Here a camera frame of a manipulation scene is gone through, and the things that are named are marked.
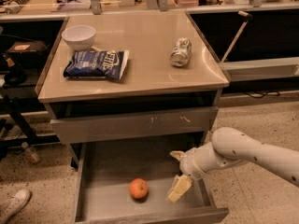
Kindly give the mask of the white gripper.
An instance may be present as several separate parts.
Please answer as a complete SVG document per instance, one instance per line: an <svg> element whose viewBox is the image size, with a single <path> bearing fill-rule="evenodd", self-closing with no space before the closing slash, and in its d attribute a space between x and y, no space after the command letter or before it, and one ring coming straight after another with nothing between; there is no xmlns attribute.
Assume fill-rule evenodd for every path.
<svg viewBox="0 0 299 224"><path fill-rule="evenodd" d="M174 150L170 156L179 161L179 169L183 175L176 175L166 199L175 203L178 201L192 186L192 180L202 177L202 170L195 161L195 148L186 152Z"/></svg>

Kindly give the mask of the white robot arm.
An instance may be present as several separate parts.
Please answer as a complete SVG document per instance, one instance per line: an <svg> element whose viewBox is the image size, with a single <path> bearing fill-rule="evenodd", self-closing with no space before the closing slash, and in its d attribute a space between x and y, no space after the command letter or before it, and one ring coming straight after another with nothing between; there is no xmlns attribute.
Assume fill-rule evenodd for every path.
<svg viewBox="0 0 299 224"><path fill-rule="evenodd" d="M179 162L181 176L176 175L166 199L175 203L194 183L214 170L223 170L253 162L265 170L299 187L299 152L257 141L241 131L222 127L211 136L211 141L187 151L171 151Z"/></svg>

